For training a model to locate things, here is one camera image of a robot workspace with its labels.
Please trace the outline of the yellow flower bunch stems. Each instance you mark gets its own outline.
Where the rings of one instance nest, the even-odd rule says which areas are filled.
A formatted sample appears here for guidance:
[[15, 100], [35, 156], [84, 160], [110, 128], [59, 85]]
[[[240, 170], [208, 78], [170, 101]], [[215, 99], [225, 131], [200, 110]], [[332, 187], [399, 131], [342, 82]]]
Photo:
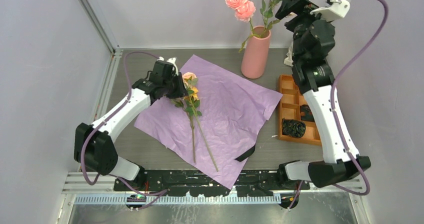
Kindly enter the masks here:
[[189, 118], [189, 125], [191, 128], [191, 145], [192, 145], [192, 159], [196, 164], [196, 143], [195, 143], [195, 117], [198, 114], [197, 107], [200, 105], [198, 98], [198, 89], [195, 86], [186, 88], [188, 96], [172, 99], [171, 102], [175, 107], [183, 109]]

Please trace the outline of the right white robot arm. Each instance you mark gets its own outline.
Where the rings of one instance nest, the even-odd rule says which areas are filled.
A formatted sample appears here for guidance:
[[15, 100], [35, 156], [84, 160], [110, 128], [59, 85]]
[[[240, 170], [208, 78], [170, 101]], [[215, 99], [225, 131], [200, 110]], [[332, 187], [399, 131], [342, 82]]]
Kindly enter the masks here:
[[281, 0], [275, 14], [278, 20], [295, 14], [285, 23], [293, 33], [292, 77], [312, 112], [323, 151], [322, 161], [297, 160], [278, 167], [277, 182], [286, 190], [297, 181], [311, 182], [318, 188], [335, 185], [371, 166], [369, 157], [360, 155], [338, 112], [335, 77], [327, 62], [335, 47], [333, 22], [347, 15], [350, 1], [327, 0], [327, 4], [319, 7], [310, 0]]

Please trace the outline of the white flower with leaves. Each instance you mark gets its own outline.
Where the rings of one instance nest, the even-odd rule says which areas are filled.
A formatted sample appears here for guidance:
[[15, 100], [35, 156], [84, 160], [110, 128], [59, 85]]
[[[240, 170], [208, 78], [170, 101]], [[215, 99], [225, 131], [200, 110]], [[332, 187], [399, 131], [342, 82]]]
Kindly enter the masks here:
[[274, 17], [274, 9], [282, 0], [269, 0], [268, 3], [265, 2], [265, 0], [261, 0], [260, 7], [259, 7], [259, 13], [262, 16], [263, 21], [263, 31], [259, 34], [254, 34], [254, 27], [252, 23], [252, 18], [254, 16], [254, 13], [256, 11], [255, 4], [252, 0], [247, 0], [246, 3], [244, 3], [239, 8], [235, 9], [235, 17], [239, 21], [242, 22], [248, 22], [249, 28], [250, 28], [250, 34], [249, 36], [242, 42], [241, 47], [239, 49], [239, 52], [241, 52], [248, 43], [248, 40], [252, 37], [256, 38], [265, 38], [265, 34], [267, 31], [270, 31], [273, 27], [273, 25], [279, 23], [280, 21], [277, 20]]

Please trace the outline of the purple wrapping paper sheet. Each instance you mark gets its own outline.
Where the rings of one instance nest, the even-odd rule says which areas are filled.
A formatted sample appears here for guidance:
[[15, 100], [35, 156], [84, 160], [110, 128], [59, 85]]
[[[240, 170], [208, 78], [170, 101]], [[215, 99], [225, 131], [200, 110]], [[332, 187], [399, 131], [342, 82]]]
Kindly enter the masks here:
[[187, 114], [168, 98], [143, 110], [135, 127], [226, 188], [232, 188], [282, 94], [193, 55], [181, 68], [197, 78], [201, 117], [192, 131]]

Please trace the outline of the pink flower stem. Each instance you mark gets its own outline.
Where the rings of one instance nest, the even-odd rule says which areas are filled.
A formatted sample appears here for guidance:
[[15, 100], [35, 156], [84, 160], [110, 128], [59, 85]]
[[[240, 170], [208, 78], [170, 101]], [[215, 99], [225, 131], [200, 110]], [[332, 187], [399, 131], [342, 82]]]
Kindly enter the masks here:
[[224, 0], [225, 4], [234, 10], [234, 16], [238, 21], [249, 23], [253, 30], [252, 18], [256, 12], [256, 7], [251, 0]]

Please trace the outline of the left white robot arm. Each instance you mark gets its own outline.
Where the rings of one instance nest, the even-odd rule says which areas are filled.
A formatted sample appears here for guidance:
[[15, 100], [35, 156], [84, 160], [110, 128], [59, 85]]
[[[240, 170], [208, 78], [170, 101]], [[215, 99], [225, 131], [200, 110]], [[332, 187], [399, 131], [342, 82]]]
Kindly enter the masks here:
[[123, 178], [133, 190], [141, 190], [146, 184], [144, 168], [120, 157], [114, 143], [130, 122], [155, 101], [187, 94], [176, 58], [160, 57], [148, 76], [132, 84], [128, 94], [107, 114], [91, 124], [77, 126], [74, 159], [102, 176]]

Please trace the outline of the black ribbon with gold text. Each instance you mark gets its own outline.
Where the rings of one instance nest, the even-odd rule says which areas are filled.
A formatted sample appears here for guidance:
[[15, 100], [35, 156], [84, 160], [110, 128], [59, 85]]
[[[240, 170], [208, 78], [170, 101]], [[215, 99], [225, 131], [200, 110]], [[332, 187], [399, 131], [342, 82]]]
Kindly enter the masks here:
[[235, 158], [235, 160], [238, 161], [238, 162], [243, 162], [244, 160], [249, 158], [255, 152], [255, 150], [256, 150], [256, 145], [252, 146], [250, 149], [245, 151], [243, 154], [241, 154], [240, 156]]

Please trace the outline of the peach flower stem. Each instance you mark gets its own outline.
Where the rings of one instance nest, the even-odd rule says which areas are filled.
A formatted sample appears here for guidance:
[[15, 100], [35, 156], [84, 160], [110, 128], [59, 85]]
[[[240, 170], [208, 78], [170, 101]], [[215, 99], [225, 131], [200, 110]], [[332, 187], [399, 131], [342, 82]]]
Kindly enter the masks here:
[[[199, 79], [198, 79], [198, 77], [193, 72], [186, 72], [186, 73], [184, 73], [182, 75], [182, 80], [183, 80], [183, 84], [184, 84], [184, 87], [185, 87], [185, 90], [186, 90], [186, 88], [188, 88], [189, 86], [193, 86], [193, 87], [196, 87], [197, 88], [197, 84], [198, 84], [198, 80]], [[207, 152], [209, 154], [209, 157], [210, 157], [210, 159], [212, 161], [212, 164], [213, 164], [213, 166], [215, 168], [215, 171], [218, 172], [219, 171], [218, 165], [216, 163], [215, 157], [214, 157], [214, 155], [212, 153], [212, 150], [210, 148], [210, 145], [209, 145], [209, 143], [208, 143], [208, 141], [206, 139], [206, 136], [205, 136], [205, 134], [203, 132], [203, 129], [202, 129], [202, 126], [201, 126], [201, 123], [200, 123], [200, 119], [199, 118], [203, 114], [199, 110], [199, 107], [196, 108], [197, 111], [198, 111], [198, 113], [197, 113], [197, 115], [196, 115], [196, 117], [194, 119], [194, 127], [195, 127], [195, 124], [197, 124], [198, 130], [200, 131], [200, 136], [201, 136], [201, 138], [204, 141], [206, 150], [207, 150]]]

